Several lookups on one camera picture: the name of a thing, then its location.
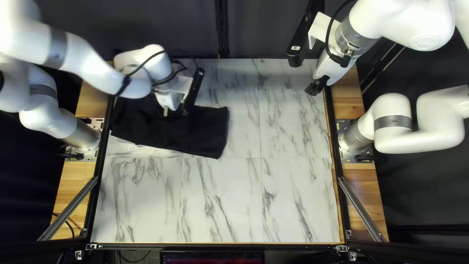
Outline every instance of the wire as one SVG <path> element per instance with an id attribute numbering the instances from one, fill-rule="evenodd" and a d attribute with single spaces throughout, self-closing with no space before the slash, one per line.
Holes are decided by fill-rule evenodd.
<path id="1" fill-rule="evenodd" d="M 52 213 L 53 216 L 55 217 L 59 217 L 58 214 L 56 213 Z M 70 225 L 70 223 L 68 221 L 65 220 L 65 223 L 68 225 L 68 227 L 70 228 L 70 231 L 72 231 L 72 238 L 75 238 L 75 231 L 73 231 L 73 227 L 72 225 Z"/>
<path id="2" fill-rule="evenodd" d="M 160 52 L 157 52 L 153 55 L 151 55 L 150 57 L 148 57 L 148 59 L 146 59 L 142 64 L 140 64 L 137 68 L 135 68 L 135 70 L 133 70 L 131 73 L 127 74 L 124 79 L 122 80 L 122 85 L 121 87 L 119 88 L 119 90 L 114 94 L 115 97 L 118 97 L 120 96 L 124 91 L 125 89 L 127 88 L 127 86 L 130 84 L 130 76 L 134 75 L 136 72 L 138 72 L 143 66 L 145 66 L 145 64 L 153 59 L 154 57 L 164 53 L 165 51 L 162 50 Z"/>
<path id="3" fill-rule="evenodd" d="M 119 255 L 119 261 L 120 261 L 120 263 L 122 263 L 122 259 L 125 260 L 125 261 L 127 261 L 127 262 L 129 262 L 129 263 L 137 263 L 137 262 L 140 262 L 140 261 L 144 260 L 144 259 L 148 256 L 148 254 L 150 253 L 150 251 L 151 251 L 151 250 L 149 250 L 149 251 L 147 252 L 147 254 L 146 254 L 145 256 L 143 256 L 141 259 L 135 260 L 135 261 L 130 261 L 130 260 L 124 258 L 124 257 L 122 256 L 120 250 L 117 251 L 117 254 Z"/>
<path id="4" fill-rule="evenodd" d="M 171 63 L 179 64 L 179 65 L 182 66 L 182 68 L 180 68 L 179 70 L 177 70 L 176 72 L 174 72 L 173 75 L 172 75 L 168 80 L 162 81 L 162 82 L 159 82 L 159 83 L 154 83 L 154 84 L 151 85 L 152 87 L 155 87 L 155 86 L 158 86 L 158 85 L 162 85 L 162 84 L 168 83 L 169 81 L 171 81 L 172 79 L 174 79 L 178 73 L 180 73 L 180 72 L 183 71 L 183 70 L 187 70 L 186 65 L 182 64 L 179 60 L 171 60 Z"/>
<path id="5" fill-rule="evenodd" d="M 135 70 L 133 70 L 131 73 L 129 73 L 128 76 L 134 75 L 134 74 L 135 74 L 136 72 L 138 72 L 143 66 L 145 66 L 145 64 L 146 64 L 149 60 L 153 59 L 154 57 L 156 57 L 156 56 L 158 56 L 158 55 L 160 55 L 160 54 L 162 54 L 162 53 L 164 53 L 164 52 L 165 52 L 165 51 L 162 50 L 162 51 L 160 51 L 160 52 L 157 52 L 157 53 L 151 55 L 151 56 L 148 57 L 148 59 L 146 59 L 142 64 L 140 64 L 140 66 L 138 66 L 137 68 L 135 68 Z"/>
<path id="6" fill-rule="evenodd" d="M 333 22 L 334 22 L 335 17 L 340 13 L 340 11 L 342 11 L 342 9 L 343 9 L 346 5 L 348 5 L 349 3 L 353 2 L 353 1 L 355 1 L 355 0 L 347 0 L 347 1 L 345 1 L 345 2 L 334 12 L 334 14 L 331 16 L 331 20 L 329 21 L 329 25 L 327 26 L 327 31 L 326 31 L 326 33 L 325 33 L 325 42 L 324 42 L 324 44 L 325 44 L 325 51 L 327 52 L 327 55 L 329 55 L 329 57 L 330 57 L 333 61 L 335 61 L 335 62 L 337 62 L 337 63 L 340 63 L 340 61 L 341 61 L 342 58 L 341 58 L 340 56 L 333 55 L 333 54 L 331 53 L 331 51 L 329 50 L 329 35 L 331 34 L 331 28 L 332 28 L 332 24 L 333 24 Z"/>

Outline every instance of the black wall panel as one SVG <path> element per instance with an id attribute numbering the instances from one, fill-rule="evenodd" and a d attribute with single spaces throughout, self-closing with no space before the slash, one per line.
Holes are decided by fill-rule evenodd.
<path id="1" fill-rule="evenodd" d="M 217 55 L 212 0 L 36 0 L 45 23 L 85 38 L 106 60 L 160 44 L 194 56 Z"/>

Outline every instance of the marble tile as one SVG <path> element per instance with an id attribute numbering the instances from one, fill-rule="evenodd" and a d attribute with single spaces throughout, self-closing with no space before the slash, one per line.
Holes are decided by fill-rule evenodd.
<path id="1" fill-rule="evenodd" d="M 182 158 L 107 158 L 91 241 L 177 241 Z"/>
<path id="2" fill-rule="evenodd" d="M 339 242 L 330 158 L 263 158 L 265 242 Z"/>
<path id="3" fill-rule="evenodd" d="M 179 242 L 262 242 L 260 158 L 184 158 Z"/>
<path id="4" fill-rule="evenodd" d="M 106 149 L 106 158 L 174 158 L 182 157 L 182 152 L 175 150 L 154 148 L 109 136 Z"/>
<path id="5" fill-rule="evenodd" d="M 261 157 L 331 157 L 322 96 L 259 90 Z"/>
<path id="6" fill-rule="evenodd" d="M 188 67 L 185 76 L 192 76 L 196 67 L 205 70 L 200 90 L 253 89 L 257 90 L 256 59 L 180 59 Z"/>
<path id="7" fill-rule="evenodd" d="M 306 89 L 314 80 L 317 60 L 304 60 L 298 68 L 292 68 L 287 59 L 258 59 L 259 89 Z"/>
<path id="8" fill-rule="evenodd" d="M 196 105 L 228 107 L 227 145 L 222 157 L 260 157 L 257 90 L 208 89 L 199 92 Z M 196 156 L 185 153 L 184 157 Z"/>

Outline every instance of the black garment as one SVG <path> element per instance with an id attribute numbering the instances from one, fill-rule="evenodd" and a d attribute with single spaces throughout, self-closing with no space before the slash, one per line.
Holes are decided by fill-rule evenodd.
<path id="1" fill-rule="evenodd" d="M 163 108 L 153 94 L 141 99 L 119 98 L 111 134 L 137 145 L 220 158 L 227 144 L 227 107 L 195 106 L 189 116 L 169 112 L 163 116 Z"/>

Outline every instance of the black fabric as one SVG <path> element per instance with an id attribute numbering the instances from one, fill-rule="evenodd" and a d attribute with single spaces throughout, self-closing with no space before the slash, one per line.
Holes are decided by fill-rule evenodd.
<path id="1" fill-rule="evenodd" d="M 119 98 L 111 135 L 133 142 L 218 159 L 227 143 L 228 108 L 195 106 L 189 116 L 163 108 L 153 94 L 141 99 Z"/>

